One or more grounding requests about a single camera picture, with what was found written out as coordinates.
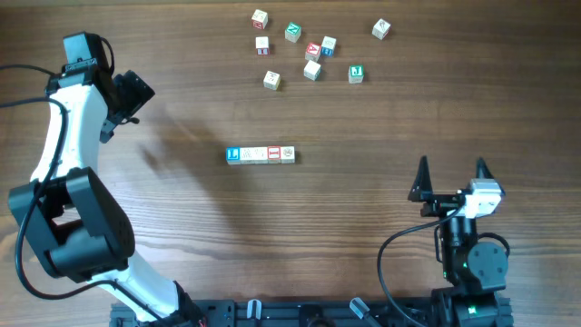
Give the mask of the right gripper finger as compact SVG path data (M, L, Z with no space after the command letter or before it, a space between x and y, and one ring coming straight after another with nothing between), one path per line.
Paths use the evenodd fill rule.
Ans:
M494 177L494 175L489 171L487 164L484 160L483 157L479 157L477 160L477 165L476 165L476 177L478 179L487 179L487 180L492 180L493 182L495 182L500 190L500 194L502 196L505 195L505 190L504 188L501 186L501 184L496 180L496 178Z
M408 200L416 203L429 203L433 200L433 196L428 158L423 155L419 160L419 168L414 183L410 188Z

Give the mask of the blue L wooden block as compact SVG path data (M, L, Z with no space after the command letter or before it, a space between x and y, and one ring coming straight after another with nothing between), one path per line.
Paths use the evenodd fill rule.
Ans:
M241 148L240 147L228 147L226 149L226 162L229 165L235 165L241 163Z

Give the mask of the wooden block letter M outline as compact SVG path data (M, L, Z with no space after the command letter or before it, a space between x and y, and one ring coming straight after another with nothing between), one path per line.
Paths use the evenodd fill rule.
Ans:
M254 164L254 148L241 147L240 148L240 162L241 164Z

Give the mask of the wooden block yellow picture side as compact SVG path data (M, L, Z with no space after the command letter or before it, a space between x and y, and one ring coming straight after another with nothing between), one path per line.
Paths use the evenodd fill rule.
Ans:
M268 162L268 148L267 147L254 147L253 148L253 161L255 164L266 164Z

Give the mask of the red I wooden block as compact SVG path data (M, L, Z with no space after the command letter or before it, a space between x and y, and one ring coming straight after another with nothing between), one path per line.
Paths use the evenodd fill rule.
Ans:
M267 160L269 164L281 163L281 148L279 146L267 147Z

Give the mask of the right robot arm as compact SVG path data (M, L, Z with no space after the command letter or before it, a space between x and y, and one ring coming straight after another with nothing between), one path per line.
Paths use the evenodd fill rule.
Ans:
M422 203L420 215L437 217L437 261L451 284L431 292L429 326L506 327L514 324L507 287L507 241L496 233L479 233L477 219L493 214L504 189L478 159L476 176L454 194L433 192L428 158L419 168L408 199Z

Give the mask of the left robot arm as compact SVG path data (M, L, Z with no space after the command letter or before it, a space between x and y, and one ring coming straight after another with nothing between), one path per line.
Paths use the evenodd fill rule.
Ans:
M153 89L136 73L114 71L113 49L96 34L64 39L67 61L50 73L43 100L50 106L44 150L30 181L9 193L18 223L15 270L32 295L22 248L29 245L45 272L68 278L78 292L100 287L133 311L138 326L203 326L207 320L179 283L166 279L136 252L127 214L97 175L101 144L116 127L137 122Z

